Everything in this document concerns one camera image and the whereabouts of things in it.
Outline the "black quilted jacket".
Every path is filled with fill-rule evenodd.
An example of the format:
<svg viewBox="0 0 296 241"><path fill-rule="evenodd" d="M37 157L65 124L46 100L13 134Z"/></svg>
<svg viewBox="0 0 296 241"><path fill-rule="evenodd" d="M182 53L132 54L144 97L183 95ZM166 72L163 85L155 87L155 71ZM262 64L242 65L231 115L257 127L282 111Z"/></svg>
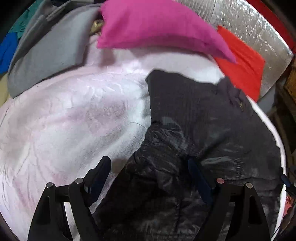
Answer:
<svg viewBox="0 0 296 241"><path fill-rule="evenodd" d="M273 232L280 208L280 149L245 94L228 78L178 73L146 78L151 126L93 217L99 240L194 240L209 207L188 171L195 157L214 178L251 183Z"/></svg>

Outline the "white bed blanket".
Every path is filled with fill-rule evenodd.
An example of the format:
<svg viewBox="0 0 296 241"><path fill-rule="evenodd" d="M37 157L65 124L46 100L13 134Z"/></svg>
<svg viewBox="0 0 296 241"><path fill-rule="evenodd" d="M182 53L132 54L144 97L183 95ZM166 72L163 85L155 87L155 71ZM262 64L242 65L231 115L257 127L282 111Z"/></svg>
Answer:
<svg viewBox="0 0 296 241"><path fill-rule="evenodd" d="M111 171L90 207L94 215L151 126L146 78L154 70L201 83L228 78L200 55L157 48L90 50L84 66L44 80L1 107L1 215L19 240L28 238L47 183L68 185L107 156ZM274 126L246 97L280 149Z"/></svg>

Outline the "red pillow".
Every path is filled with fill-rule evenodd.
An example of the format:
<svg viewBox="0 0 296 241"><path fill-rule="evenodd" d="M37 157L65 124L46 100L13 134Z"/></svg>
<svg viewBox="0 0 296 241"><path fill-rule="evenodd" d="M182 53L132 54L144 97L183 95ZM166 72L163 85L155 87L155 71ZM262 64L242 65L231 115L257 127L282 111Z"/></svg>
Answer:
<svg viewBox="0 0 296 241"><path fill-rule="evenodd" d="M218 26L217 32L236 57L236 63L233 64L222 58L215 58L215 61L236 88L241 89L245 95L257 102L260 96L265 60L257 51L226 28Z"/></svg>

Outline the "blue jacket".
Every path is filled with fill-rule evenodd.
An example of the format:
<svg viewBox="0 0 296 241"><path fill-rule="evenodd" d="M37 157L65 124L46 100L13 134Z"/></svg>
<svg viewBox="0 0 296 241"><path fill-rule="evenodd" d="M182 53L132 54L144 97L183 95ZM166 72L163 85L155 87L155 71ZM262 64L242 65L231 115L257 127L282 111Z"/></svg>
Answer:
<svg viewBox="0 0 296 241"><path fill-rule="evenodd" d="M17 33L7 33L0 45L0 73L6 73L18 46Z"/></svg>

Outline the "grey garment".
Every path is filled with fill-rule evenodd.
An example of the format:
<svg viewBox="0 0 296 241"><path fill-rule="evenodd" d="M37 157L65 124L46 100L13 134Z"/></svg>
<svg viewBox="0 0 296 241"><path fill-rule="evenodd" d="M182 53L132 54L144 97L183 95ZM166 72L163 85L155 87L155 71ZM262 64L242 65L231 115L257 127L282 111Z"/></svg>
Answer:
<svg viewBox="0 0 296 241"><path fill-rule="evenodd" d="M98 1L42 1L29 21L8 70L12 98L83 63Z"/></svg>

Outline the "teal shirt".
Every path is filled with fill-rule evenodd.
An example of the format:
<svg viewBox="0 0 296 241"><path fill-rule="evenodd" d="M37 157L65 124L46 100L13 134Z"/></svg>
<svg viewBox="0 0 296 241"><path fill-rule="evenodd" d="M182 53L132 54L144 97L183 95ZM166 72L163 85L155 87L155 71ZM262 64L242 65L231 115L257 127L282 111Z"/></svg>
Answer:
<svg viewBox="0 0 296 241"><path fill-rule="evenodd" d="M17 39L20 39L35 12L37 11L39 5L43 0L35 1L30 7L28 7L24 13L16 20L13 26L9 30L10 33L15 33Z"/></svg>

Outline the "silver foil insulation panel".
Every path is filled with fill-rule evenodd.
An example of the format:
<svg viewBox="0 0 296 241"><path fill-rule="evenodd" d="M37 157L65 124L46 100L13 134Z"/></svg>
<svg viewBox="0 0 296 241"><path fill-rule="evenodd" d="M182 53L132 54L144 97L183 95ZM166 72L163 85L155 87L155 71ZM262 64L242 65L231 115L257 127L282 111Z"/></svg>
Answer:
<svg viewBox="0 0 296 241"><path fill-rule="evenodd" d="M260 97L275 85L291 63L293 53L286 41L247 1L183 0L179 2L192 9L213 27L222 26L230 30L264 58Z"/></svg>

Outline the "red blanket on railing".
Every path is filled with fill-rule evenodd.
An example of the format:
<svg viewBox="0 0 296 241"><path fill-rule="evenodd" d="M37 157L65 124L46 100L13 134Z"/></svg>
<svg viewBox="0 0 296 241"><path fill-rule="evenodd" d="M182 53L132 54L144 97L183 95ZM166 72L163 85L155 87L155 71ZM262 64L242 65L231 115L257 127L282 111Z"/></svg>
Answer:
<svg viewBox="0 0 296 241"><path fill-rule="evenodd" d="M247 1L277 30L295 54L295 28L271 1Z"/></svg>

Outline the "pink pillow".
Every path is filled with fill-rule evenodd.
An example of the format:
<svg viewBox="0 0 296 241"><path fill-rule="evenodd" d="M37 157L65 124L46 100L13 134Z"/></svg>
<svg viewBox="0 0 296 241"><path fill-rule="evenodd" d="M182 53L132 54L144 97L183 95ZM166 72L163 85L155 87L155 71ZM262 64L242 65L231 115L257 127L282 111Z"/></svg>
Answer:
<svg viewBox="0 0 296 241"><path fill-rule="evenodd" d="M236 62L216 29L176 1L106 1L100 13L100 49L167 46Z"/></svg>

